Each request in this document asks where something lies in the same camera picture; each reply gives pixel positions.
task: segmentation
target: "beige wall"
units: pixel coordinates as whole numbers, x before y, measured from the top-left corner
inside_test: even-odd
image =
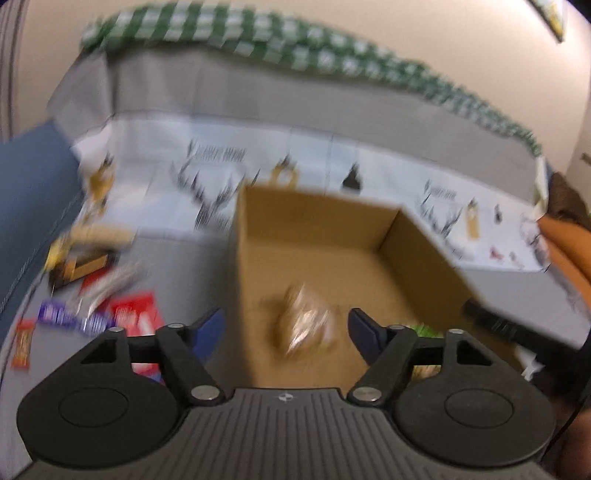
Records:
[[[591,165],[581,160],[583,153],[591,155],[591,103],[587,107],[581,136],[566,174],[570,184],[581,194],[587,206],[591,207]]]
[[[137,0],[31,0],[18,69],[17,125],[40,122],[51,92],[97,15]],[[591,30],[569,4],[557,43],[527,0],[251,0],[348,30],[419,59],[531,128],[566,171],[591,72]]]

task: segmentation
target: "open cardboard box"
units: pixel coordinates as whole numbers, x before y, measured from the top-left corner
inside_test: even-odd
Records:
[[[459,327],[510,364],[511,345],[476,331],[460,309],[465,281],[399,209],[275,187],[244,187],[235,218],[243,368],[255,387],[340,387],[367,370],[347,332],[360,307],[382,325]],[[307,283],[337,320],[333,349],[288,357],[274,342],[289,286]]]

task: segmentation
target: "plastic bag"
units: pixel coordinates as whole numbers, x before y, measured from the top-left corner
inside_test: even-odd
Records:
[[[335,342],[335,317],[308,285],[296,284],[285,294],[277,333],[279,348],[286,355],[328,349]]]

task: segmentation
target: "orange snack packet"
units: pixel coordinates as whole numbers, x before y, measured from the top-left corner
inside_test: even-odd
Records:
[[[12,368],[29,370],[31,341],[35,320],[21,320],[17,325],[17,334],[14,337],[14,356],[12,357]]]

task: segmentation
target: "purple candy wrapper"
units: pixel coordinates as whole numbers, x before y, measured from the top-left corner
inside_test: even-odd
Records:
[[[41,304],[37,321],[45,325],[76,329],[92,336],[100,335],[107,328],[116,325],[115,319],[100,313],[93,313],[85,320],[78,320],[63,303],[53,300],[46,300]]]

